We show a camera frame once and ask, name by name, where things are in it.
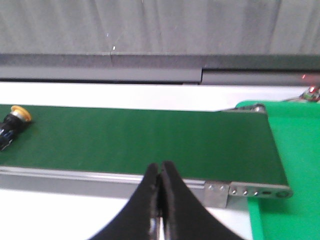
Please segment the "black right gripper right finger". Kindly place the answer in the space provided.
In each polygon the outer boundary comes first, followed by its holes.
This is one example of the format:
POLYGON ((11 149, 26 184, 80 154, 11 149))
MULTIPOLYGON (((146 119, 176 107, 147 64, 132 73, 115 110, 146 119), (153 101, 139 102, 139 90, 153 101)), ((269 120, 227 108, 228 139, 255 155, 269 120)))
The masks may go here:
POLYGON ((161 166, 161 197, 166 240, 241 240, 212 216, 184 183, 176 166, 161 166))

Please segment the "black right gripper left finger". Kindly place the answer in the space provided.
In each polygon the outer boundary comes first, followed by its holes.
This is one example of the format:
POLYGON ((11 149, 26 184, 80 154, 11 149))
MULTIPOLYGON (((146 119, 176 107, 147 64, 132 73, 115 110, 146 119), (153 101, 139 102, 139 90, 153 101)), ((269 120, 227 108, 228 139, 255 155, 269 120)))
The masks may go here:
POLYGON ((158 165, 150 164, 121 211, 92 240, 157 240, 159 238, 158 165))

